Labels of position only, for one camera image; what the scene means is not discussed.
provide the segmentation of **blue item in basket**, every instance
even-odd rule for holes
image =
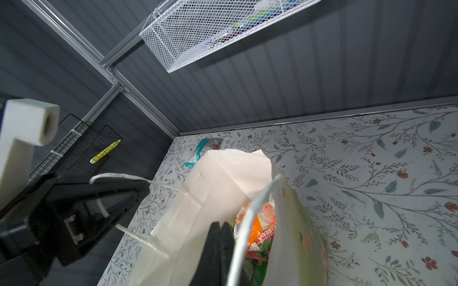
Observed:
[[[205,138],[197,144],[196,149],[191,154],[191,158],[189,158],[188,162],[185,163],[186,167],[193,168],[197,161],[202,158],[203,154],[205,154],[208,150],[218,150],[223,142],[222,138]]]

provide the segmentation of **barcode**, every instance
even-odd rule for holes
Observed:
[[[234,238],[239,236],[240,229],[242,228],[242,221],[238,221],[234,226]]]

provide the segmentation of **grey corrugated wall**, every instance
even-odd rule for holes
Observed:
[[[21,1],[0,0],[0,93],[60,105],[60,118],[83,117],[111,84]],[[172,140],[125,96],[119,94],[97,119],[124,140],[102,171],[152,178]],[[75,126],[66,119],[53,143],[36,148],[33,166]],[[127,226],[133,213],[123,217]],[[43,286],[95,285],[116,249],[122,232],[114,229],[90,252],[68,267],[56,261]]]
[[[51,0],[107,54],[160,0]],[[458,92],[456,0],[322,0],[168,74],[146,45],[117,63],[180,131]]]

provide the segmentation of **black wire basket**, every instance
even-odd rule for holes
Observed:
[[[95,175],[123,138],[105,123],[81,121],[30,174]]]

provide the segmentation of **yellow marker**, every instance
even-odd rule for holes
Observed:
[[[113,150],[118,144],[119,142],[121,142],[121,139],[119,139],[118,141],[116,142],[113,142],[110,144],[110,146],[106,147],[102,152],[98,153],[96,156],[94,156],[94,158],[91,159],[91,164],[95,164],[95,162],[97,162],[99,159],[101,159],[103,156],[107,155],[108,152],[110,152],[111,150]]]

